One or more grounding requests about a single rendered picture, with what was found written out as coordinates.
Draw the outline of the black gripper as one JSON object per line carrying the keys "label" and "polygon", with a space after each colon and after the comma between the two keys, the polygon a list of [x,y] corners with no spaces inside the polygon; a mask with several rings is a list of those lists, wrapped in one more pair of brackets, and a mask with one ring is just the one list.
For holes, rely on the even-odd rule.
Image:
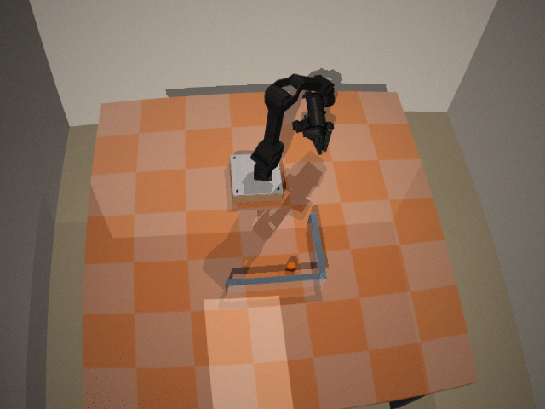
{"label": "black gripper", "polygon": [[309,117],[310,125],[309,128],[305,128],[302,131],[302,134],[304,137],[313,142],[313,145],[315,146],[318,155],[321,155],[322,151],[327,151],[327,147],[329,145],[330,137],[332,134],[332,131],[329,130],[334,129],[334,125],[330,121],[326,122],[324,117],[326,111],[324,111],[323,108],[307,112],[307,117]]}

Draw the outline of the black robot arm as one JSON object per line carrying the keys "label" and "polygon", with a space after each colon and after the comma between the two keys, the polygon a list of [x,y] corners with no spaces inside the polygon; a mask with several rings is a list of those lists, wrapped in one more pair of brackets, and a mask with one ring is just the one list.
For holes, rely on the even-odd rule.
{"label": "black robot arm", "polygon": [[[293,96],[283,89],[289,85],[297,89]],[[306,91],[302,99],[307,101],[307,110],[314,111],[335,104],[334,86],[330,80],[321,75],[308,77],[293,73],[288,78],[278,79],[266,89],[264,101],[268,114],[264,140],[250,155],[250,158],[255,161],[254,180],[273,180],[273,170],[278,166],[284,151],[284,144],[279,140],[284,112],[297,101],[300,92]],[[309,128],[309,117],[304,115],[302,121],[296,120],[292,124],[293,130],[298,134],[305,128]]]}

